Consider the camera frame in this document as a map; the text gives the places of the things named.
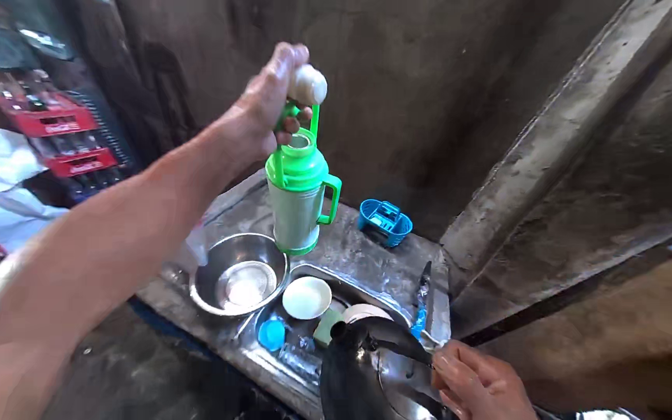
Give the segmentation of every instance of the sink basin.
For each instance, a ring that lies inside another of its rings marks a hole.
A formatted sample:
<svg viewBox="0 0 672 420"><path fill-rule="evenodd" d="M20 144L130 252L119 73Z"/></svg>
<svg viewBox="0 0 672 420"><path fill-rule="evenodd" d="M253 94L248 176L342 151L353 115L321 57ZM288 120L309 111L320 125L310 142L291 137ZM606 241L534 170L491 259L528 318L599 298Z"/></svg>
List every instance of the sink basin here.
<svg viewBox="0 0 672 420"><path fill-rule="evenodd" d="M401 312L395 301L369 291L353 280L307 263L297 265L291 271L292 280L305 276L318 277L329 284L333 294L332 309L343 312L351 305L369 303L385 310L394 321L406 328L411 326L411 321ZM282 320L287 330L285 347L274 352L269 352L257 340L258 328L269 319ZM320 365L325 349L316 344L312 337L319 321L319 318L299 320L289 316L282 305L282 296L279 295L260 311L248 317L238 332L241 348L247 352L247 356L256 359L261 366L276 376L289 379L285 382L294 380L300 384L304 388L299 390L301 395L312 399L318 406Z"/></svg>

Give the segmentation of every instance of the white cap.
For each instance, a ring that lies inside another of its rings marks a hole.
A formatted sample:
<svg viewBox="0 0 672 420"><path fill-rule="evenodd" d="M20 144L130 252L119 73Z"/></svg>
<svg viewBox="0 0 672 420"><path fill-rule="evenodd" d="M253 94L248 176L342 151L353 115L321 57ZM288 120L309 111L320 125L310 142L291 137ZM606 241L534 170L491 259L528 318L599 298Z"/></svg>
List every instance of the white cap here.
<svg viewBox="0 0 672 420"><path fill-rule="evenodd" d="M326 77L310 64L303 64L292 74L287 96L303 105L320 105L328 90Z"/></svg>

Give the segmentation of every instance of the thermos flask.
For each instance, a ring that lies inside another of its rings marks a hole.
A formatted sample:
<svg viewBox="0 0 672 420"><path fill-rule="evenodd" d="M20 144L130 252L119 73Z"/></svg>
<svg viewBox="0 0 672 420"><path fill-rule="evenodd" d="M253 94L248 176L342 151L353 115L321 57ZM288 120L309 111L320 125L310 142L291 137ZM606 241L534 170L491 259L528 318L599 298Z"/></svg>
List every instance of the thermos flask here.
<svg viewBox="0 0 672 420"><path fill-rule="evenodd" d="M279 146L266 161L269 197L274 211L276 246L289 255L310 252L318 242L320 225L336 217L341 180L329 174L329 166L317 148L320 103L326 97L326 79L309 64L295 72L287 95L297 102L312 105L310 129L300 129L292 142ZM289 101L282 119L299 112ZM331 209L322 214L326 188L333 190Z"/></svg>

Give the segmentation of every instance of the sponge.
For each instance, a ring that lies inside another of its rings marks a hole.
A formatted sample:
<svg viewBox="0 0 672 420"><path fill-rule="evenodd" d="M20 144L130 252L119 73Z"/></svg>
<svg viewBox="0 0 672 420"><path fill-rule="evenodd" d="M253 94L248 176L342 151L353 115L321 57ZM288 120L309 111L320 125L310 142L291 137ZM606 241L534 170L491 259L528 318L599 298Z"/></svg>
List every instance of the sponge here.
<svg viewBox="0 0 672 420"><path fill-rule="evenodd" d="M323 312L323 315L320 316L320 323L318 323L318 328L313 332L313 338L315 342L322 345L323 347L328 347L331 342L331 327L334 326L338 321L343 320L343 316L338 311L328 308Z"/></svg>

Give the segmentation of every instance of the blue plastic basket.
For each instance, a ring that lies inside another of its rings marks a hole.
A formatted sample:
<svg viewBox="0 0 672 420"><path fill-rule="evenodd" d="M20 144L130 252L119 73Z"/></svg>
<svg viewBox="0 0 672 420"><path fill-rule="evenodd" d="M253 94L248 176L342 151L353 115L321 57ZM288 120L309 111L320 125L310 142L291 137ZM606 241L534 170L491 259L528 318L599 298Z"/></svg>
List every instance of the blue plastic basket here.
<svg viewBox="0 0 672 420"><path fill-rule="evenodd" d="M397 246L414 228L407 215L387 201L366 199L359 205L359 230L374 229L385 238L389 248Z"/></svg>

